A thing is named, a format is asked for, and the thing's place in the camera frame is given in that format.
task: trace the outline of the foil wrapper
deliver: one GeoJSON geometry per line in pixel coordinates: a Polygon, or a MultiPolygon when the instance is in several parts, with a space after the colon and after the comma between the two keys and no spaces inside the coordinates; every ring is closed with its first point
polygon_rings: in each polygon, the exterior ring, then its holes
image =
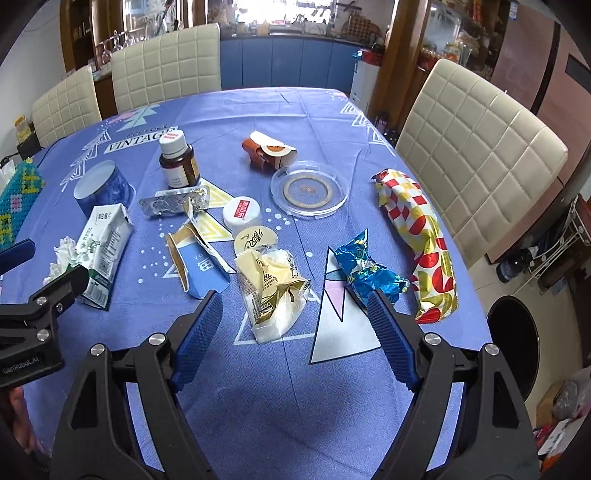
{"type": "Polygon", "coordinates": [[[367,308],[369,294],[380,289],[394,304],[398,296],[407,291],[408,280],[402,278],[369,256],[368,231],[364,230],[348,244],[335,250],[335,258],[347,275],[347,283],[367,308]]]}
{"type": "Polygon", "coordinates": [[[156,218],[184,213],[184,202],[191,202],[194,212],[209,207],[209,187],[186,187],[183,189],[163,190],[154,197],[141,199],[139,206],[147,218],[156,218]]]}
{"type": "Polygon", "coordinates": [[[373,176],[383,208],[414,252],[410,278],[418,303],[417,322],[434,323],[458,307],[452,259],[433,207],[421,186],[401,171],[386,169],[373,176]]]}

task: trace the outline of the clear plastic lid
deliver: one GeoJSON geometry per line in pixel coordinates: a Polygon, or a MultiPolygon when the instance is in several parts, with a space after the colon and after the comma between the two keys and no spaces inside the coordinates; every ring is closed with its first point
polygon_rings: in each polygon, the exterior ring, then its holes
{"type": "Polygon", "coordinates": [[[271,194],[279,208],[290,215],[324,218],[349,197],[349,184],[331,166],[297,161],[275,172],[271,194]]]}

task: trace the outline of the person's hand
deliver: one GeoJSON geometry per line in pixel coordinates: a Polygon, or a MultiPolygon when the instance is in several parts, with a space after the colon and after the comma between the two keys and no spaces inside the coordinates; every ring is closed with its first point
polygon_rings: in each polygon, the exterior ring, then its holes
{"type": "Polygon", "coordinates": [[[27,410],[27,401],[22,387],[17,387],[8,392],[8,402],[14,411],[14,423],[12,424],[12,433],[19,445],[27,454],[33,450],[41,449],[41,445],[35,435],[33,424],[29,418],[27,410]]]}

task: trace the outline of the brown glass bottle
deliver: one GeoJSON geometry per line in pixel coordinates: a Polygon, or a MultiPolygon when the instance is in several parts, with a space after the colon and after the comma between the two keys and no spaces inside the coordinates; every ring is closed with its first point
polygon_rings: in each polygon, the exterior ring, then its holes
{"type": "Polygon", "coordinates": [[[160,167],[166,183],[173,189],[197,185],[201,175],[195,152],[187,145],[182,130],[173,130],[160,137],[160,167]]]}

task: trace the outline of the blue cabinet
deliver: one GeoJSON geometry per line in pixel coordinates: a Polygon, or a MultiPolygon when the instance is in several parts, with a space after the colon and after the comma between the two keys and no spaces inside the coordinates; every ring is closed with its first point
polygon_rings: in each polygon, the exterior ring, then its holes
{"type": "Polygon", "coordinates": [[[271,86],[300,85],[301,51],[303,41],[297,38],[274,38],[271,86]]]}
{"type": "Polygon", "coordinates": [[[334,88],[346,93],[351,91],[356,61],[353,55],[358,50],[359,47],[357,46],[333,43],[333,49],[330,55],[329,76],[326,83],[327,88],[334,88]]]}
{"type": "Polygon", "coordinates": [[[271,38],[250,38],[242,41],[242,86],[271,86],[272,55],[271,38]]]}
{"type": "Polygon", "coordinates": [[[222,89],[243,87],[334,88],[349,93],[359,47],[309,38],[223,40],[222,89]]]}
{"type": "Polygon", "coordinates": [[[322,40],[304,40],[301,55],[300,87],[326,88],[333,44],[322,40]]]}
{"type": "Polygon", "coordinates": [[[220,43],[222,90],[242,88],[242,40],[220,43]]]}

